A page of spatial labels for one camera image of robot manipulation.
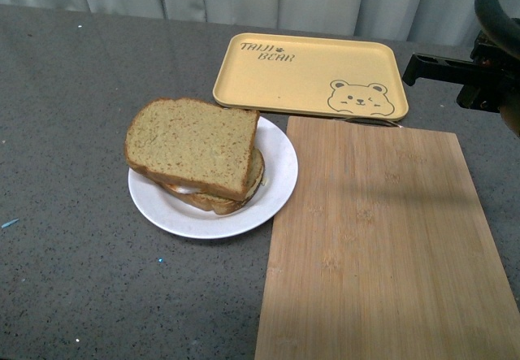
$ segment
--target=cartoon bear face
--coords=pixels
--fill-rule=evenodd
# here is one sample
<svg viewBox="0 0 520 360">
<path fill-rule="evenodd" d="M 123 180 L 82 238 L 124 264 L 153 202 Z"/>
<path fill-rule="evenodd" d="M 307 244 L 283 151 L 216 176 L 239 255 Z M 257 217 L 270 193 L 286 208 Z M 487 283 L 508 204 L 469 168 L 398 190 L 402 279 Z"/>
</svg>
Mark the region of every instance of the cartoon bear face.
<svg viewBox="0 0 520 360">
<path fill-rule="evenodd" d="M 347 81 L 334 80 L 331 88 L 332 94 L 327 102 L 335 111 L 354 115 L 388 116 L 395 110 L 386 97 L 387 89 L 384 85 L 350 85 Z"/>
</svg>

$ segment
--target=yellow tray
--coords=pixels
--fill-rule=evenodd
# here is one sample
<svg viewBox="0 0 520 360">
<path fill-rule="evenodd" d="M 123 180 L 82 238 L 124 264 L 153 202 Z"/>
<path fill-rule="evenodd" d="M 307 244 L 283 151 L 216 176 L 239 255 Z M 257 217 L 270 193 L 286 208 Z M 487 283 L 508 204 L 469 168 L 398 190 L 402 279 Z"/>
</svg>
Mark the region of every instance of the yellow tray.
<svg viewBox="0 0 520 360">
<path fill-rule="evenodd" d="M 408 102 L 392 50 L 380 43 L 242 33 L 213 88 L 223 106 L 402 119 Z"/>
</svg>

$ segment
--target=bamboo cutting board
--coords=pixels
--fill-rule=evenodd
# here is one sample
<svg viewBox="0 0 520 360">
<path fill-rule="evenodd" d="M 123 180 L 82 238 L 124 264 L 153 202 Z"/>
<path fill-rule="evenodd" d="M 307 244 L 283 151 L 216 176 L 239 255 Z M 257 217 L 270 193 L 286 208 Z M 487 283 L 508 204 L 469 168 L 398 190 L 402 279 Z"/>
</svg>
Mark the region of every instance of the bamboo cutting board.
<svg viewBox="0 0 520 360">
<path fill-rule="evenodd" d="M 515 359 L 520 314 L 455 135 L 293 116 L 256 359 Z"/>
</svg>

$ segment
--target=table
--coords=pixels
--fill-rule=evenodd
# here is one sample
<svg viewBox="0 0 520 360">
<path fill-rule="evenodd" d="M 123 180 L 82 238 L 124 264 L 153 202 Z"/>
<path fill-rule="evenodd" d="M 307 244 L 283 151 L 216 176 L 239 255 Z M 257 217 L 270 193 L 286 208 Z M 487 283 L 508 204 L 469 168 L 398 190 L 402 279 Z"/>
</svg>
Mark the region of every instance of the table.
<svg viewBox="0 0 520 360">
<path fill-rule="evenodd" d="M 149 100 L 213 102 L 243 32 L 348 38 L 0 6 L 0 222 L 19 219 L 0 232 L 0 358 L 254 357 L 272 219 L 219 241 L 173 236 L 133 205 L 123 157 Z M 380 42 L 401 73 L 413 52 L 470 53 Z M 460 88 L 405 86 L 401 124 L 457 134 L 518 303 L 520 141 L 460 108 Z"/>
</svg>

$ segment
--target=whole wheat bread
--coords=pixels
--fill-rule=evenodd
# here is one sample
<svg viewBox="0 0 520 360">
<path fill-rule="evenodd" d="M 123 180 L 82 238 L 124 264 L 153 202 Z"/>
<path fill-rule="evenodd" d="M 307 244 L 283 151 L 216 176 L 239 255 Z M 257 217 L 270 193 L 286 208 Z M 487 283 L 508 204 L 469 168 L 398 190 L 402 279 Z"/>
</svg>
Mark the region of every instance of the whole wheat bread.
<svg viewBox="0 0 520 360">
<path fill-rule="evenodd" d="M 217 215 L 227 215 L 239 210 L 251 200 L 262 181 L 264 167 L 265 163 L 262 153 L 256 147 L 253 148 L 253 157 L 247 181 L 248 193 L 242 201 L 216 196 L 211 193 L 179 193 L 175 185 L 163 183 L 159 183 L 159 185 L 171 195 L 191 206 L 204 211 L 214 211 Z"/>
<path fill-rule="evenodd" d="M 134 171 L 156 182 L 243 201 L 259 116 L 192 98 L 158 98 L 133 119 L 124 154 Z"/>
</svg>

